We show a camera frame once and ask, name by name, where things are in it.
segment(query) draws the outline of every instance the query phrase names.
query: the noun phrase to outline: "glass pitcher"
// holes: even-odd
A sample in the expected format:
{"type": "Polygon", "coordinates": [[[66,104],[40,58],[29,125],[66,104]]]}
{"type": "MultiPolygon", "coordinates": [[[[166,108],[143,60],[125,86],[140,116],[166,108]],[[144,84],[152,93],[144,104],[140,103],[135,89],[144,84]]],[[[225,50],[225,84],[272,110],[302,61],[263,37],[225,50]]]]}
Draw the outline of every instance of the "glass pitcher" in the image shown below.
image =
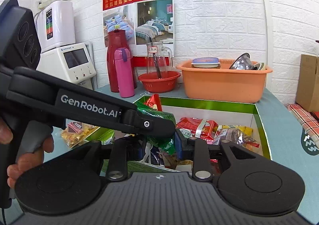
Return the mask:
{"type": "Polygon", "coordinates": [[[171,65],[172,51],[168,47],[163,46],[163,42],[150,42],[147,46],[147,73],[150,79],[167,78],[167,64],[165,54],[170,58],[171,65]]]}

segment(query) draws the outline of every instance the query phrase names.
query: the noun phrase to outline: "label on pitcher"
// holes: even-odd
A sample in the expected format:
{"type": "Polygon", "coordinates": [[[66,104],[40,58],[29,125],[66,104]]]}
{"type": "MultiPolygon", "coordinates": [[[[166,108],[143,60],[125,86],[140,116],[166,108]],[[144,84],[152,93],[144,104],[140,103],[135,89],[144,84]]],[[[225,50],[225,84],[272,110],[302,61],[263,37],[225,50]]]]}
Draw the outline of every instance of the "label on pitcher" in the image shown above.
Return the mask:
{"type": "Polygon", "coordinates": [[[149,53],[157,53],[157,47],[147,47],[149,53]]]}

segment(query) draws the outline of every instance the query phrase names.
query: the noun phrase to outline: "green wrapper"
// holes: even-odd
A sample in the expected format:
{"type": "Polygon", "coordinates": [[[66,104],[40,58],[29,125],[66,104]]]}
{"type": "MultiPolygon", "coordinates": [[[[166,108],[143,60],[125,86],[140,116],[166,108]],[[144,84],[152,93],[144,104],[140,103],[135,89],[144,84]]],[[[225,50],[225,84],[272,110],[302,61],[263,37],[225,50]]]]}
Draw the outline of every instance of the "green wrapper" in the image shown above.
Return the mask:
{"type": "MultiPolygon", "coordinates": [[[[150,108],[149,106],[141,103],[141,102],[136,102],[135,103],[138,107],[138,111],[142,112],[143,114],[146,115],[151,115],[154,117],[159,117],[159,118],[163,118],[163,119],[167,119],[167,120],[171,120],[174,122],[174,124],[176,124],[176,120],[175,117],[172,113],[169,112],[159,112],[157,110],[154,110],[152,108],[150,108]]],[[[167,152],[168,154],[172,155],[173,153],[175,153],[175,148],[174,148],[174,144],[173,144],[173,137],[171,138],[167,138],[167,139],[157,139],[153,136],[147,136],[147,140],[149,143],[151,143],[152,145],[154,145],[155,147],[161,148],[162,150],[164,150],[165,152],[167,152]]]]}

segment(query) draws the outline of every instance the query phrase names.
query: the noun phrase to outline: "bedroom picture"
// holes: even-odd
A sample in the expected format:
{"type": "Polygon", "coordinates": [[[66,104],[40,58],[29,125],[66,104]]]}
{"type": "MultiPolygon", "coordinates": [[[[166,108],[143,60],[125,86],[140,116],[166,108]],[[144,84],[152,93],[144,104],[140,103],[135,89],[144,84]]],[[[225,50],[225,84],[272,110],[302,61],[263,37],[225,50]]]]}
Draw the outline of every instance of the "bedroom picture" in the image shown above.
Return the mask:
{"type": "Polygon", "coordinates": [[[115,29],[125,30],[125,36],[129,45],[135,45],[134,37],[134,21],[136,17],[135,10],[132,6],[122,6],[103,12],[103,29],[104,29],[104,43],[108,47],[109,36],[108,33],[115,29]]]}
{"type": "Polygon", "coordinates": [[[153,0],[137,5],[136,44],[159,41],[173,44],[173,0],[153,0]]]}

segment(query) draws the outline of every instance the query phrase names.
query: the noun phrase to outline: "pink water bottle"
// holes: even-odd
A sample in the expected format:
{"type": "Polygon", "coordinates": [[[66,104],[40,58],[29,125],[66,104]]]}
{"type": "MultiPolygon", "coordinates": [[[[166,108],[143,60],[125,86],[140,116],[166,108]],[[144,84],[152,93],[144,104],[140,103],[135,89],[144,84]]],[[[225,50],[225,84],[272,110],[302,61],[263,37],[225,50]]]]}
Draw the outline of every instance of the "pink water bottle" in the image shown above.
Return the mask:
{"type": "Polygon", "coordinates": [[[117,81],[122,98],[134,96],[134,83],[130,51],[127,48],[119,48],[114,53],[117,81]]]}

